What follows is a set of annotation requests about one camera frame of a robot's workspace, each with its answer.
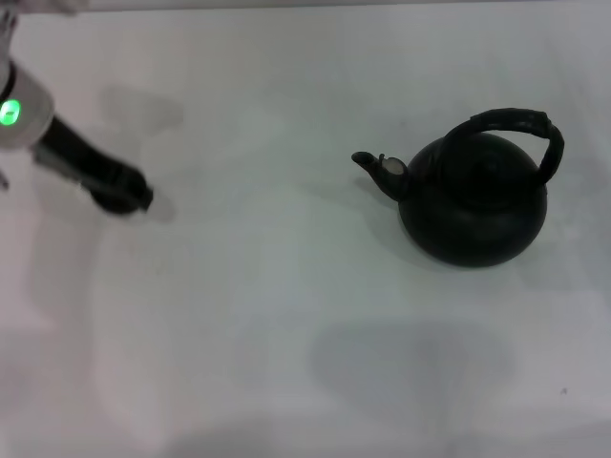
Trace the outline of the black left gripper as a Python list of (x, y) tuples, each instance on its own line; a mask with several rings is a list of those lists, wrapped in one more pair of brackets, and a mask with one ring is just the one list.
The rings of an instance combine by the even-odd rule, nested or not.
[(32, 147), (34, 162), (97, 191), (118, 191), (129, 211), (147, 211), (154, 191), (140, 170), (100, 152), (54, 116)]

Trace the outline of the dark brown teacup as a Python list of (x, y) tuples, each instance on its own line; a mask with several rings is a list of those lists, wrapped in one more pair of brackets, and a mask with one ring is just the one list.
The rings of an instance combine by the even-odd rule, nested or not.
[(120, 198), (114, 198), (112, 196), (91, 191), (90, 195), (92, 197), (93, 202), (104, 212), (125, 217), (130, 216), (134, 213), (144, 212), (145, 209), (141, 206), (134, 205), (126, 200), (122, 200)]

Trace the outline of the black round teapot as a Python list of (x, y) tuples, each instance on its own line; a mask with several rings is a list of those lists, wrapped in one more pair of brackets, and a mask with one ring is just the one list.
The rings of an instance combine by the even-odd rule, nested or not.
[(564, 139), (545, 112), (504, 108), (472, 116), (410, 163), (351, 159), (398, 205), (413, 242), (460, 267), (490, 267), (528, 248), (546, 219), (547, 184)]

